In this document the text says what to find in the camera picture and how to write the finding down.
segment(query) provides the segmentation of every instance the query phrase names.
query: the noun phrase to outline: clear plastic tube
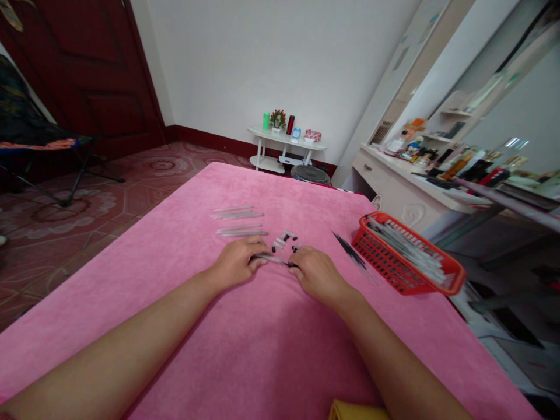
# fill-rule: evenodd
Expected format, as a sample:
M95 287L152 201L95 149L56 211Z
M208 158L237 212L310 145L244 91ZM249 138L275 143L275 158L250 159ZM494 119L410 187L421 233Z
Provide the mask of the clear plastic tube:
M230 207L226 209L215 209L215 212L228 212L228 211L235 211L235 210L242 210L247 208L253 208L254 206L240 206L240 207Z
M266 236L268 232L263 232L262 230L240 230L238 232L226 232L222 233L222 236Z
M270 255L266 255L266 254L255 254L253 255L254 258L262 258L263 260L267 260L267 261L271 261L273 263L277 263L277 264L284 264L284 260L280 259L280 258L276 258L276 257L271 257Z
M255 217L263 217L263 216L264 213L250 213L245 215L231 216L231 217L223 218L222 220L250 219Z
M225 219L226 217L233 217L233 216L240 216L240 215L245 215L245 214L254 214L254 211L250 210L241 210L238 212L232 212L232 213L221 213L221 214L215 214L215 215L211 215L212 219Z
M249 228L260 228L262 227L262 223L255 223L253 225L241 225L241 226L230 226L230 227L224 227L222 229L218 229L216 231L216 233L223 233L223 232L229 232L231 230L242 230L242 229L249 229Z

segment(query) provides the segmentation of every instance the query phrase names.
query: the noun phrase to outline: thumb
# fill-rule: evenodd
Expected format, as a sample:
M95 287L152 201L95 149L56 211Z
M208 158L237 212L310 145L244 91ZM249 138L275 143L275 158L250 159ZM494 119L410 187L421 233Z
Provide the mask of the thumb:
M249 263L249 270L251 270L251 273L254 273L257 268L259 268L261 265L265 265L267 262L267 260L263 260L262 258L255 258Z
M295 277L297 277L300 283L305 279L305 274L303 274L298 267L292 267L288 271L292 273Z

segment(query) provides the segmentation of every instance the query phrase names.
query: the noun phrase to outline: forearm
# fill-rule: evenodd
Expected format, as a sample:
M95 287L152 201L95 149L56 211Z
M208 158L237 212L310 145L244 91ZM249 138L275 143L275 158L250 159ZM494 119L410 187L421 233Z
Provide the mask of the forearm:
M17 420L120 418L220 293L200 273L0 407Z
M359 292L349 290L333 309L350 329L392 419L471 418Z

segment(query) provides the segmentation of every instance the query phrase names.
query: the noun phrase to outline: red wall baseboard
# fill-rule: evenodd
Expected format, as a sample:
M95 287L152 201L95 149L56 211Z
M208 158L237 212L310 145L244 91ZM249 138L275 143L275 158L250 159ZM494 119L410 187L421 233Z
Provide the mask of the red wall baseboard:
M165 127L165 137L167 143L184 141L186 143L207 147L209 149L225 151L227 153L242 156L244 158L250 158L251 156L257 154L257 145L255 144L230 139L228 137L211 134L194 128L184 127L182 125L170 125L168 127ZM277 158L281 154L282 152L280 150L267 148L266 151L266 155L272 158ZM327 175L329 175L330 177L333 176L334 172L337 169L337 165L321 162L316 159L312 160L315 162L316 166L323 166L324 168L326 168Z

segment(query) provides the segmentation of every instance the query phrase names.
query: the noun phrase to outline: small potted plant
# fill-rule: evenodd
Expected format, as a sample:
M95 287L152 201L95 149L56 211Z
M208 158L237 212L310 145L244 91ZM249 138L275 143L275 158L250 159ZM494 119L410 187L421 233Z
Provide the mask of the small potted plant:
M272 123L272 132L280 134L280 129L286 128L286 113L284 110L274 110L270 116L270 122Z

